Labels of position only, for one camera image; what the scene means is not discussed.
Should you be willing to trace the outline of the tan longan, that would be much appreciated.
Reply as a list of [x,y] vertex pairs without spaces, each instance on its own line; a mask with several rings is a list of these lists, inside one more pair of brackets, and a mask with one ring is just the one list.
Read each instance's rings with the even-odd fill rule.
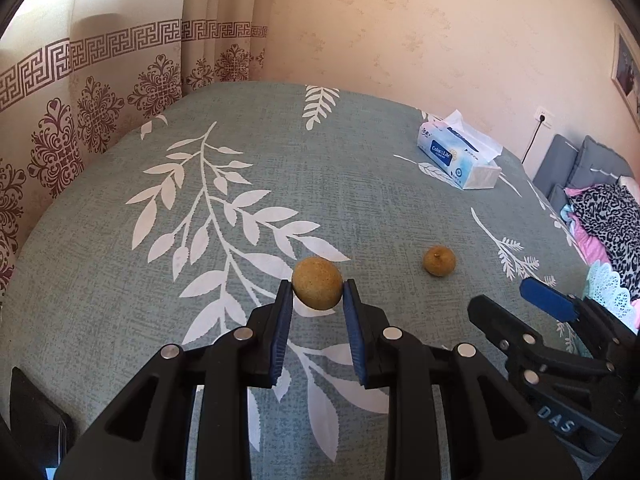
[[431,276],[446,278],[446,276],[454,272],[457,266],[457,258],[450,248],[436,245],[424,252],[422,266]]
[[312,310],[326,311],[340,302],[343,278],[329,260],[308,257],[296,264],[292,285],[296,296],[305,306]]

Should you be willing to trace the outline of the light blue lattice basket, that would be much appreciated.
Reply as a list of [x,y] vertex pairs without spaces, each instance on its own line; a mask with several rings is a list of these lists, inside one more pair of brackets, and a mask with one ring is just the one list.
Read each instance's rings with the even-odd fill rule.
[[594,262],[588,271],[584,296],[597,301],[634,334],[639,330],[639,300],[632,300],[620,274],[608,263]]

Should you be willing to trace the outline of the pink cloth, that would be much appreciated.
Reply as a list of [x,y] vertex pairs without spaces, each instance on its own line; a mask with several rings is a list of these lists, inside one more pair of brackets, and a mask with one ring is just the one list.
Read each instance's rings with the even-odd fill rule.
[[[622,178],[619,178],[616,183],[622,186],[623,188],[626,188],[639,205],[638,200],[636,200],[636,198],[634,197],[634,194],[631,193],[631,190],[627,188],[625,185],[623,185],[623,183],[620,182],[620,180],[622,180]],[[580,224],[578,218],[576,217],[576,214],[574,214],[572,205],[568,201],[570,197],[579,195],[581,192],[584,192],[586,189],[587,188],[563,188],[563,192],[565,194],[567,203],[563,207],[562,213],[566,214],[566,218],[570,219],[570,221],[573,222],[574,237],[578,241],[578,246],[582,251],[582,254],[587,259],[588,263],[591,264],[596,261],[600,261],[602,263],[605,263],[605,262],[610,263],[610,260],[608,260],[608,255],[606,254],[606,251],[603,245],[600,243],[600,240],[598,240],[597,237],[590,236],[585,231],[585,229]]]

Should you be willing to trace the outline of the leopard print garment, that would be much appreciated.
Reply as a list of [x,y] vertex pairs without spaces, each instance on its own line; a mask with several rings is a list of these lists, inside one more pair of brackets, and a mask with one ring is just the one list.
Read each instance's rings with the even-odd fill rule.
[[602,183],[568,199],[580,224],[603,245],[620,282],[639,299],[639,205],[617,183]]

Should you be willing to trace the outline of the grey cushion left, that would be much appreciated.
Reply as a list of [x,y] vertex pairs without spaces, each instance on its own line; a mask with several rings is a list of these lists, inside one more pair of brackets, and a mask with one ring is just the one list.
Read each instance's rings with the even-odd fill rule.
[[549,197],[557,185],[561,188],[566,185],[577,156],[578,148],[564,136],[556,134],[553,137],[533,180],[544,197]]

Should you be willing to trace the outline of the tissue box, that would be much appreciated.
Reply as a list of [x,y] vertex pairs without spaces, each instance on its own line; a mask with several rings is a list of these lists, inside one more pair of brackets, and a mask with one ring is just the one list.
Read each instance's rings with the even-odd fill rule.
[[496,159],[503,146],[469,125],[460,110],[444,119],[428,118],[416,145],[462,190],[490,190],[498,181]]

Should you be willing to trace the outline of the grey leaf bedspread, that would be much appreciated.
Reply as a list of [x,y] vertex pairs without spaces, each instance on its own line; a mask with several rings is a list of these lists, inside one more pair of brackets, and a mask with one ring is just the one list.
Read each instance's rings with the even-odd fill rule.
[[[521,298],[533,276],[582,291],[587,268],[558,207],[503,152],[494,188],[463,191],[416,145],[425,115],[296,84],[214,84],[134,128],[43,211],[4,295],[1,379],[14,366],[85,429],[166,342],[210,344],[310,256],[436,346],[471,341],[475,295],[574,351]],[[457,266],[435,278],[432,246]]]

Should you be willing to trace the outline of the patterned beige curtain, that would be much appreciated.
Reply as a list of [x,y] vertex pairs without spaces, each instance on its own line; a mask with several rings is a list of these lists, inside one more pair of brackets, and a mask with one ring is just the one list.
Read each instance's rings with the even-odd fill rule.
[[50,203],[124,134],[254,80],[271,0],[23,0],[1,38],[1,278]]

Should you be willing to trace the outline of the white wall socket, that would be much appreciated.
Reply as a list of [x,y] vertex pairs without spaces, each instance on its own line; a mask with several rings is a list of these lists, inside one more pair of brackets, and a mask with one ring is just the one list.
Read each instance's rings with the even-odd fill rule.
[[538,106],[534,117],[542,126],[552,129],[554,123],[554,115],[543,106]]

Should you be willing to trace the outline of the framed wall picture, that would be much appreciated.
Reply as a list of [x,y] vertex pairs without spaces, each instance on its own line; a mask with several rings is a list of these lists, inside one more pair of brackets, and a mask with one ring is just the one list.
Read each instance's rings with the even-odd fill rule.
[[639,67],[626,38],[615,25],[612,81],[635,122],[639,121]]

